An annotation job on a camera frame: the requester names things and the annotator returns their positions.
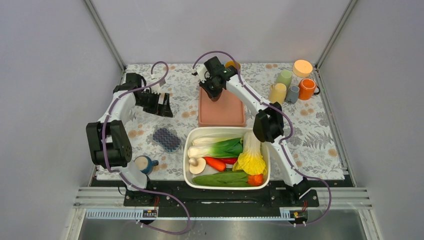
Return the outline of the light blue butterfly mug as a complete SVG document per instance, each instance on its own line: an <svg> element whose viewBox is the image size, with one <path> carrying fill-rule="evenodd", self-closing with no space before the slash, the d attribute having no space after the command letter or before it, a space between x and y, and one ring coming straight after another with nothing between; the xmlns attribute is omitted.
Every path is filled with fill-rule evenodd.
<svg viewBox="0 0 424 240"><path fill-rule="evenodd" d="M237 62L237 61L228 61L228 62L226 62L225 64L224 64L224 66L226 67L226 68L229 68L229 67L234 67L235 69L237 69L238 71L240 71L241 70L241 64L239 63L239 62Z"/></svg>

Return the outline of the dark blue ceramic mug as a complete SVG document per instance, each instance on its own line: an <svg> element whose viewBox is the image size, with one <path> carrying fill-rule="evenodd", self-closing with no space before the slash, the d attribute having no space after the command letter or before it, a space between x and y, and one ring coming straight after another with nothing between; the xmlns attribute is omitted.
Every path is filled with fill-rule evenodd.
<svg viewBox="0 0 424 240"><path fill-rule="evenodd" d="M138 167L138 169L145 175L149 175L153 171L153 168L159 165L158 160L152 160L146 155L136 157L134 159L134 163Z"/></svg>

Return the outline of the yellow mug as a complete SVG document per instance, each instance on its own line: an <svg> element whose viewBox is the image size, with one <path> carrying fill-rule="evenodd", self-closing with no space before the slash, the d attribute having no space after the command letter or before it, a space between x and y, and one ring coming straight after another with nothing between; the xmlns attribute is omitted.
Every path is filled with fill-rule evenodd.
<svg viewBox="0 0 424 240"><path fill-rule="evenodd" d="M269 89L270 89L270 92L268 95L268 100L271 103L277 102L280 105L282 105L287 95L286 85L283 83L274 83L269 87Z"/></svg>

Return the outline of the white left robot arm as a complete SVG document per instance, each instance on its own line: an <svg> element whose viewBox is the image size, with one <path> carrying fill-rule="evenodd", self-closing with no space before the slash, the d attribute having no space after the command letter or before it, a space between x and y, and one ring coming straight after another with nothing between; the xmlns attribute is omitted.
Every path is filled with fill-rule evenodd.
<svg viewBox="0 0 424 240"><path fill-rule="evenodd" d="M151 77L153 83L147 84L142 75L126 73L125 82L113 89L112 101L105 113L85 128L93 164L118 174L128 190L137 191L135 197L144 206L154 202L155 192L147 187L148 176L132 159L133 149L125 123L136 106L160 117L174 116L170 95L165 93L161 96L158 90L158 87L165 84L165 78L153 74Z"/></svg>

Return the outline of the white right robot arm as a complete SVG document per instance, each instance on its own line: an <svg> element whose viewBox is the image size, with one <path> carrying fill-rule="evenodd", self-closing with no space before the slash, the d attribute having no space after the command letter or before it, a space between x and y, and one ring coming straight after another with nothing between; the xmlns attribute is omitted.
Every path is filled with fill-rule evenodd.
<svg viewBox="0 0 424 240"><path fill-rule="evenodd" d="M278 102L270 102L260 96L233 66L225 67L214 56L202 64L194 64L192 75L198 77L199 86L208 97L216 101L223 90L236 95L255 115L253 133L264 143L277 162L286 184L287 201L293 206L301 205L311 190L308 179L295 165L284 134L284 114Z"/></svg>

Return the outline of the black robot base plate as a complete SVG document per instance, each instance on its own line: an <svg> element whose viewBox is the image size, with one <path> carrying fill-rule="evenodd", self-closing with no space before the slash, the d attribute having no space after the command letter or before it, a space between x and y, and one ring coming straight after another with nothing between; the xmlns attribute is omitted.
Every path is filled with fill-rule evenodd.
<svg viewBox="0 0 424 240"><path fill-rule="evenodd" d="M270 181L257 190L211 190L189 186L184 181L151 180L148 193L130 191L123 201L125 207L152 207L161 218L213 217L278 217L280 208L302 209L319 207L316 190L310 190L302 199L291 197L286 185Z"/></svg>

